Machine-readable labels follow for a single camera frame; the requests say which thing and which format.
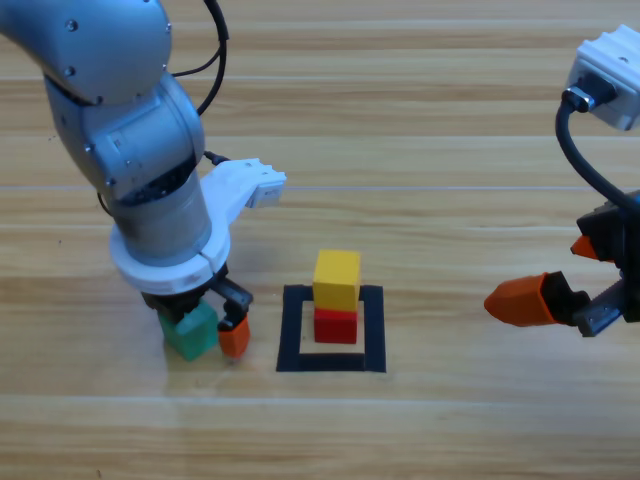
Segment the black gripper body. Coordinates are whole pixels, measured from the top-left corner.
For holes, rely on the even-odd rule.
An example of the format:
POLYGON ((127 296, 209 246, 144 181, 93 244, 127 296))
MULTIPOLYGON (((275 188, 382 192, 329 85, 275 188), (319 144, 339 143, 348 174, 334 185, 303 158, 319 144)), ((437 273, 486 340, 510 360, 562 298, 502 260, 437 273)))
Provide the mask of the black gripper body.
POLYGON ((200 304, 204 295, 213 291, 225 300, 224 325, 239 325, 246 317, 246 290, 228 278, 229 269, 222 266, 214 276, 193 290, 172 295, 142 292, 146 305, 162 314, 172 323, 179 323, 200 304))
POLYGON ((598 261, 610 262, 620 279, 573 315, 584 337, 595 337, 618 318, 639 321, 639 217, 607 201, 577 220, 598 261))

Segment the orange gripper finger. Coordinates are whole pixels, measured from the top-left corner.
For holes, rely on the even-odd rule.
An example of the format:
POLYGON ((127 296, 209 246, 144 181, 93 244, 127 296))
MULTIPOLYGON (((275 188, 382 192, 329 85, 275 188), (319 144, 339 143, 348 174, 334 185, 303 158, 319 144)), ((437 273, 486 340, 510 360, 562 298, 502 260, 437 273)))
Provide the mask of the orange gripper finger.
POLYGON ((573 315, 587 306, 585 291, 573 291, 560 271, 504 281, 484 300, 497 320, 517 327, 574 326, 573 315))
POLYGON ((589 258, 593 260, 598 260, 599 256, 596 253, 591 239, 586 235, 581 235, 571 246, 571 252, 574 255, 581 256, 584 258, 589 258))
POLYGON ((249 345, 251 331, 248 308, 227 299, 223 304, 224 316, 219 321, 218 339, 221 351, 231 359, 240 359, 249 345))

